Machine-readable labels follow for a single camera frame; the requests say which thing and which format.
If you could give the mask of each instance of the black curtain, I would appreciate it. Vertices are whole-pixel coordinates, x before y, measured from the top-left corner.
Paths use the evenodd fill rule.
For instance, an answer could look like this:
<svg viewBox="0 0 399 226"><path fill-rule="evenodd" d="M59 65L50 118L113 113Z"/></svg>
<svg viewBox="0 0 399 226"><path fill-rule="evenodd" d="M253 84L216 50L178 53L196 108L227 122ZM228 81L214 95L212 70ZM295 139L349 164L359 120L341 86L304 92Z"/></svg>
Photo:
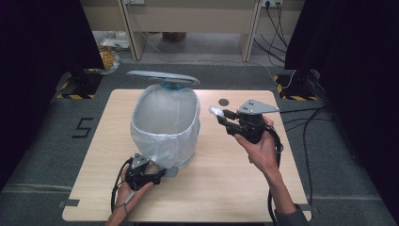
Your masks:
<svg viewBox="0 0 399 226"><path fill-rule="evenodd" d="M396 222L398 11L399 1L394 0L307 0L285 65L320 72L328 105Z"/></svg>
<svg viewBox="0 0 399 226"><path fill-rule="evenodd" d="M66 72L103 68L78 0L0 3L0 190L37 133Z"/></svg>

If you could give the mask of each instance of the white lid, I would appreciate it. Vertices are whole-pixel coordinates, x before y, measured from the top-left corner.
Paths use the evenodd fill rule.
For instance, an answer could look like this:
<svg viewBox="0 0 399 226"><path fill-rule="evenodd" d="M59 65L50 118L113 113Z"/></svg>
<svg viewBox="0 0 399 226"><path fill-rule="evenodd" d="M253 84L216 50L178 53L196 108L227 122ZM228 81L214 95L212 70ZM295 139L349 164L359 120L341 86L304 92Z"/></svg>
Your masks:
<svg viewBox="0 0 399 226"><path fill-rule="evenodd" d="M149 79L157 80L160 82L172 83L172 84L191 84L197 85L200 81L192 76L177 74L177 73L159 73L159 72L147 72L147 71L130 71L128 75L145 76Z"/></svg>

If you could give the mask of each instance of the warning tape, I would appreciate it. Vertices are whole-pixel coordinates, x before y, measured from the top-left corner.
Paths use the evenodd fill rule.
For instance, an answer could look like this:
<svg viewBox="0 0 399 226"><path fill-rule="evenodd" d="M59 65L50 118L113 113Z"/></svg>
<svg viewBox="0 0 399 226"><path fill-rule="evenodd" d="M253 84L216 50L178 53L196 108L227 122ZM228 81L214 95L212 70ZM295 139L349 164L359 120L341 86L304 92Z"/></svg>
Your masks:
<svg viewBox="0 0 399 226"><path fill-rule="evenodd" d="M274 76L274 79L277 86L277 91L279 93L279 97L283 100L293 100L293 101L317 101L317 97L315 96L303 96L303 95L286 95L284 93L284 89L282 88L281 84L279 84L279 77L277 75Z"/></svg>

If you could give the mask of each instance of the gray lid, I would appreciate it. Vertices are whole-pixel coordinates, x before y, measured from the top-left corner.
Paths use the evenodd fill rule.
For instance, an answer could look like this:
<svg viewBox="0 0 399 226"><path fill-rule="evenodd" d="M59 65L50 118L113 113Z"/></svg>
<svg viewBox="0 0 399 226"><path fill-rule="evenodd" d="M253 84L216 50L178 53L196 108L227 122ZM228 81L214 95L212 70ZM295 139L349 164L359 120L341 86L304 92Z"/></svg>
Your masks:
<svg viewBox="0 0 399 226"><path fill-rule="evenodd" d="M241 105L237 111L247 115L258 115L263 113L278 112L279 108L277 106L267 105L256 100L249 99L243 105Z"/></svg>
<svg viewBox="0 0 399 226"><path fill-rule="evenodd" d="M200 81L191 76L177 74L177 73L159 73L159 72L147 72L147 71L129 71L128 75L144 76L149 79L153 79L159 82L171 83L171 84L191 84L197 85Z"/></svg>

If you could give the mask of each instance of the human hand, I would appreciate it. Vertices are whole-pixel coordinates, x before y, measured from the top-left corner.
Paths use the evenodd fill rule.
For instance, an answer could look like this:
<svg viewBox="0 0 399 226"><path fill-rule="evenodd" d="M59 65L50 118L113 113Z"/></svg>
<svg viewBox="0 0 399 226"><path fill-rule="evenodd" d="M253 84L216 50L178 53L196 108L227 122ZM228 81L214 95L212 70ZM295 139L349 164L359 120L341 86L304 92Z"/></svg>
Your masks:
<svg viewBox="0 0 399 226"><path fill-rule="evenodd" d="M274 125L273 121L268 119L266 116L263 116L263 119L266 125ZM266 178L279 170L277 165L275 140L269 132L264 131L262 139L256 144L249 142L239 134L235 134L234 138L247 151L249 162L253 163L266 176Z"/></svg>
<svg viewBox="0 0 399 226"><path fill-rule="evenodd" d="M107 226L120 225L127 215L133 211L144 194L153 187L153 182L149 182L141 187L141 189L138 191L133 191L129 187L129 184L125 181L127 169L128 167L123 169L120 176L121 184L118 188L118 197L115 203L115 209L105 224ZM135 192L133 198L125 203L132 192Z"/></svg>

